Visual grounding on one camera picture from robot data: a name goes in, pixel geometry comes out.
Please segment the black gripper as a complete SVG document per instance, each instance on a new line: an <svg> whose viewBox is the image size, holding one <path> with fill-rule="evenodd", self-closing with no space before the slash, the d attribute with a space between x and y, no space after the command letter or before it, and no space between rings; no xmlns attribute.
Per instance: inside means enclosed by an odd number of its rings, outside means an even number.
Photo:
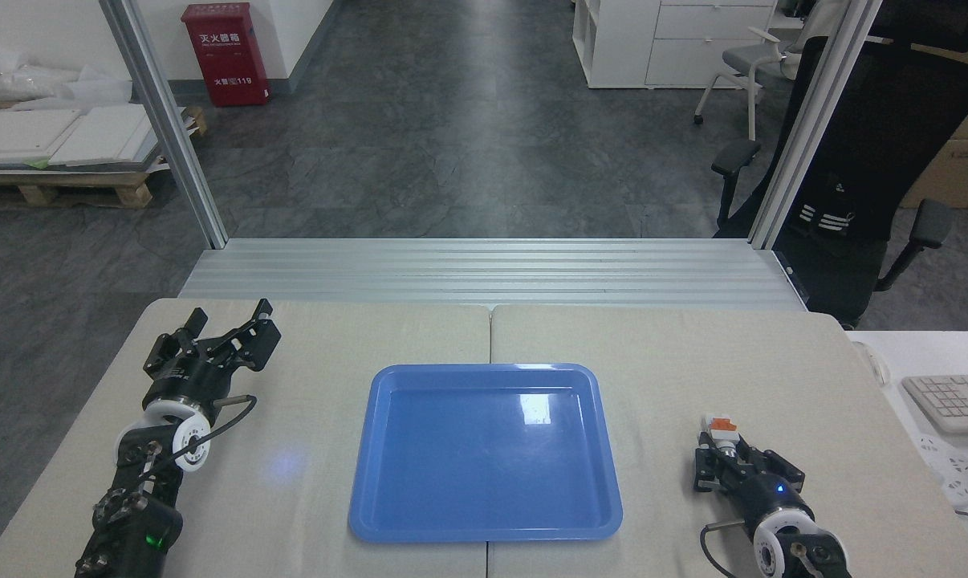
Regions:
<svg viewBox="0 0 968 578"><path fill-rule="evenodd" d="M199 340L199 359L189 356L197 355L197 338L208 316L202 308L195 307L183 326L155 340L143 365L153 379L143 406L146 408L155 400L186 400L206 416L217 416L220 409L214 401L230 391L230 370L263 370L281 340L281 332L270 318L273 311L268 299L260 299L246 324L223 336Z"/></svg>
<svg viewBox="0 0 968 578"><path fill-rule="evenodd" d="M694 451L695 491L731 494L744 520L746 535L753 535L764 517L778 510L799 510L815 520L800 491L806 475L773 450L739 446L738 458L752 473L738 475L736 446L701 444Z"/></svg>

